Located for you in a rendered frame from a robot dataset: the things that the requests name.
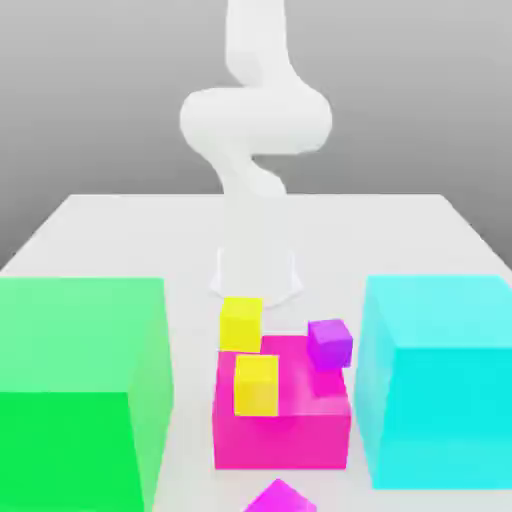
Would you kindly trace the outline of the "small yellow cube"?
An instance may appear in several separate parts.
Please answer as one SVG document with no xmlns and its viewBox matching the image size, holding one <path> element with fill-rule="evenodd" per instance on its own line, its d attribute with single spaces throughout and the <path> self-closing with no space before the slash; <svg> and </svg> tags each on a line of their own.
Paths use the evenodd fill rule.
<svg viewBox="0 0 512 512">
<path fill-rule="evenodd" d="M 226 297 L 220 312 L 220 350 L 259 353 L 262 313 L 261 298 Z"/>
<path fill-rule="evenodd" d="M 236 416 L 276 417 L 279 410 L 279 357 L 237 354 L 233 391 Z"/>
</svg>

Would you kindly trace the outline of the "small purple cube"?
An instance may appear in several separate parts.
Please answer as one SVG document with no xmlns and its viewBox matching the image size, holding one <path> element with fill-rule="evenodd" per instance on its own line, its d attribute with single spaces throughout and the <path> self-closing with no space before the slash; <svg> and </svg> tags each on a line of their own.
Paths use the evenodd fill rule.
<svg viewBox="0 0 512 512">
<path fill-rule="evenodd" d="M 307 349 L 318 371 L 348 368 L 352 362 L 353 337 L 342 319 L 310 321 Z"/>
</svg>

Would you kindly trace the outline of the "small magenta cube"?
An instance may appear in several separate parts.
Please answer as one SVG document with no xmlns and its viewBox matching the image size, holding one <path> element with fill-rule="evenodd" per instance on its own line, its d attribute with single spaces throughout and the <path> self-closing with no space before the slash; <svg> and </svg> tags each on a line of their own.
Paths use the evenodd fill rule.
<svg viewBox="0 0 512 512">
<path fill-rule="evenodd" d="M 283 480 L 276 479 L 243 512 L 317 512 L 317 506 Z"/>
</svg>

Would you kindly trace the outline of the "large pink box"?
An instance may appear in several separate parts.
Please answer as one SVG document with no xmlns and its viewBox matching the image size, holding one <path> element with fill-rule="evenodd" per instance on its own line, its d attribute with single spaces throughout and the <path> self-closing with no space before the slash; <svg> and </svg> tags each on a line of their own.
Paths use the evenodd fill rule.
<svg viewBox="0 0 512 512">
<path fill-rule="evenodd" d="M 234 414 L 236 355 L 219 353 L 212 409 L 214 467 L 345 468 L 352 411 L 342 371 L 317 371 L 305 335 L 266 335 L 261 352 L 279 357 L 279 415 Z"/>
</svg>

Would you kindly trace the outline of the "large green box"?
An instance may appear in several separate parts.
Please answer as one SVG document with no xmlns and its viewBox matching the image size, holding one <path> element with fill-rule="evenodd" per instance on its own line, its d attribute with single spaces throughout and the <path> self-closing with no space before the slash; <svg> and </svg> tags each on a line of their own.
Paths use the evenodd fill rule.
<svg viewBox="0 0 512 512">
<path fill-rule="evenodd" d="M 173 406 L 159 278 L 0 278 L 0 512 L 152 512 Z"/>
</svg>

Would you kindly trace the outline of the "large cyan box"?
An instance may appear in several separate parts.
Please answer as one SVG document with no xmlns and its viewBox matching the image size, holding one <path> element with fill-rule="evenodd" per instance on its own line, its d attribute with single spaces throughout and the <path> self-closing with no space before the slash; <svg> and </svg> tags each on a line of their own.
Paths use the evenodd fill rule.
<svg viewBox="0 0 512 512">
<path fill-rule="evenodd" d="M 367 279 L 354 405 L 376 489 L 512 489 L 512 286 Z"/>
</svg>

